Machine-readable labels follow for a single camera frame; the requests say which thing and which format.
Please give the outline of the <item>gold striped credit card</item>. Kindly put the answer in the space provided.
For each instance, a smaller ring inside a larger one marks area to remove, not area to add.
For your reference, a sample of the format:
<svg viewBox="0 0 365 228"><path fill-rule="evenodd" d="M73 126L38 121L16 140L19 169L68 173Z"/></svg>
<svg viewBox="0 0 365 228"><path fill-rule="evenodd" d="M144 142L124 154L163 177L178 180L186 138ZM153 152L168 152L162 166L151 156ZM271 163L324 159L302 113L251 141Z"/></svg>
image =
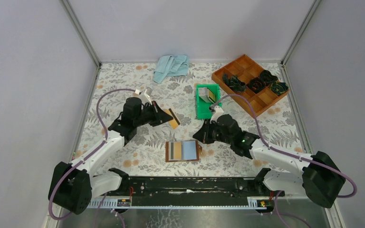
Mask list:
<svg viewBox="0 0 365 228"><path fill-rule="evenodd" d="M172 129L176 129L181 124L181 122L177 118L177 115L172 111L171 108L164 109L164 111L173 118L172 120L169 121L169 124Z"/></svg>

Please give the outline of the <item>brown leather card holder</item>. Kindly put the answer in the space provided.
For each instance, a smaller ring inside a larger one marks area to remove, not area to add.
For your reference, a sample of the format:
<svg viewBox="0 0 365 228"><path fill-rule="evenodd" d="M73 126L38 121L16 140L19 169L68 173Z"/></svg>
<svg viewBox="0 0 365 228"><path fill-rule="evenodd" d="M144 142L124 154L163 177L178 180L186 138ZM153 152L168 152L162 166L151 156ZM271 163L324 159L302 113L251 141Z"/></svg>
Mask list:
<svg viewBox="0 0 365 228"><path fill-rule="evenodd" d="M169 160L169 143L165 143L165 162L191 162L200 159L199 154L202 152L202 147L196 140L180 141L182 143L182 159L178 161Z"/></svg>

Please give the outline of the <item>silver credit card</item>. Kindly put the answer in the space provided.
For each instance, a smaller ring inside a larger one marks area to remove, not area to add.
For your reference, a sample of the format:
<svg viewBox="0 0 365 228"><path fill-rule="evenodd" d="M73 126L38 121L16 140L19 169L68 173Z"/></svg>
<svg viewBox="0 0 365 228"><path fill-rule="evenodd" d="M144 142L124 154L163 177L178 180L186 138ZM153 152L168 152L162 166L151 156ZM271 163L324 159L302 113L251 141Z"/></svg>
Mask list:
<svg viewBox="0 0 365 228"><path fill-rule="evenodd" d="M207 87L200 87L198 92L199 97L207 103L214 104L217 101L216 95Z"/></svg>

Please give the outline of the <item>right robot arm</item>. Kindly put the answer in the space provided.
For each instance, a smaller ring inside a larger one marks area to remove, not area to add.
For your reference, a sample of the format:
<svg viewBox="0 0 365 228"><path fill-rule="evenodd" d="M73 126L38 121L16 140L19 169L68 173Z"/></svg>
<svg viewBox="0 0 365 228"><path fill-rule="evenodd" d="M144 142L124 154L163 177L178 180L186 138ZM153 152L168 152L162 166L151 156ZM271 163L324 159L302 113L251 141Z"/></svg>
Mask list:
<svg viewBox="0 0 365 228"><path fill-rule="evenodd" d="M315 204L331 208L346 181L328 154L273 150L258 135L242 130L229 114L221 115L216 121L204 120L193 138L203 144L226 143L241 157L266 161L285 170L284 173L268 171L254 181L254 191L261 196L271 190L282 190L306 195Z"/></svg>

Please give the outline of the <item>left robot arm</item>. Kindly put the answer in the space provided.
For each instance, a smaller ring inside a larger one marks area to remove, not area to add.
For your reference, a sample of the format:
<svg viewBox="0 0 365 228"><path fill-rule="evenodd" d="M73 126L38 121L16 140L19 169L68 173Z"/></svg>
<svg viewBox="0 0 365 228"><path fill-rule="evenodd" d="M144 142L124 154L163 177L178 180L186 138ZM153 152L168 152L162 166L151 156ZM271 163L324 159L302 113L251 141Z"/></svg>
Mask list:
<svg viewBox="0 0 365 228"><path fill-rule="evenodd" d="M56 165L48 193L49 204L57 204L78 215L95 197L109 191L125 194L127 174L112 169L96 175L98 168L133 139L138 127L158 126L172 120L173 116L162 110L156 101L143 103L138 97L126 99L119 117L108 127L107 136L94 149L70 163Z"/></svg>

